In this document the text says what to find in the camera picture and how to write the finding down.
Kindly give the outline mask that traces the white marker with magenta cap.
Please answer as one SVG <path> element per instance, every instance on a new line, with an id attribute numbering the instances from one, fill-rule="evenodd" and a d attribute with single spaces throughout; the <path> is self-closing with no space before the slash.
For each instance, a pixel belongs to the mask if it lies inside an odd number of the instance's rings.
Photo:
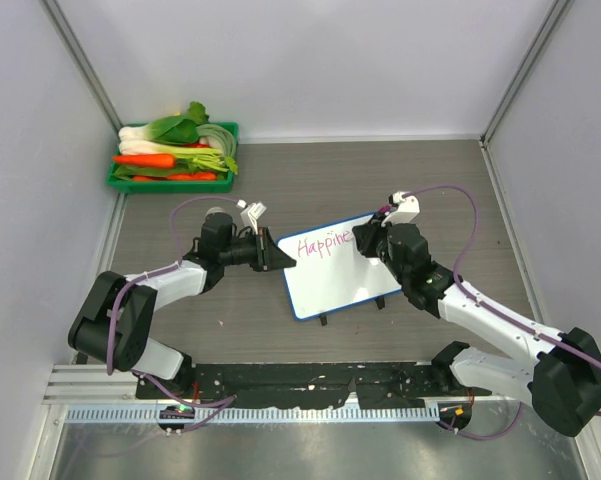
<path id="1" fill-rule="evenodd" d="M 381 243 L 386 241 L 386 228 L 381 225 L 384 214 L 390 206 L 384 206 L 376 211 L 370 219 L 364 223 L 355 226 L 352 231 L 354 233 L 356 248 L 358 252 L 367 258 L 377 256 L 377 249 Z"/>

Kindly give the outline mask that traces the blue framed whiteboard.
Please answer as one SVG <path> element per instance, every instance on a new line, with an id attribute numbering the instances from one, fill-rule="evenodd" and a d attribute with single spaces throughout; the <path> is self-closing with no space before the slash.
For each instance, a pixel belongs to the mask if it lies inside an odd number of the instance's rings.
<path id="1" fill-rule="evenodd" d="M 296 261 L 283 270 L 291 310 L 306 321 L 400 291 L 384 264 L 362 256 L 353 228 L 369 213 L 282 237 L 277 246 Z"/>

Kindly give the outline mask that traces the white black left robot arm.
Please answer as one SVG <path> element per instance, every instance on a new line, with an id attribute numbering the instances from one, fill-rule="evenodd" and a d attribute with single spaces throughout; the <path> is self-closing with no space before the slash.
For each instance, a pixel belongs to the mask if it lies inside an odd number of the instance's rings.
<path id="1" fill-rule="evenodd" d="M 210 291 L 227 267 L 238 265 L 270 272 L 293 268 L 296 261 L 275 244 L 268 228 L 239 231 L 228 213 L 210 212 L 181 261 L 131 277 L 99 274 L 70 327 L 68 344 L 111 370 L 158 381 L 170 398 L 183 398 L 195 382 L 193 360 L 150 338 L 154 313 Z"/>

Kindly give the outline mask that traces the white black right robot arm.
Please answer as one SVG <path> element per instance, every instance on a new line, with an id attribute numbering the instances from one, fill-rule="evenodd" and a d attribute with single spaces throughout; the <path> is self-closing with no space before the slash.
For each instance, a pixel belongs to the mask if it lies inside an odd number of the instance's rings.
<path id="1" fill-rule="evenodd" d="M 447 346 L 431 371 L 437 391 L 452 395 L 465 386 L 510 397 L 568 437 L 601 416 L 601 352 L 589 333 L 561 332 L 491 300 L 434 261 L 413 224 L 372 219 L 353 235 L 358 252 L 379 260 L 412 306 L 500 350 L 495 356 L 462 342 Z"/>

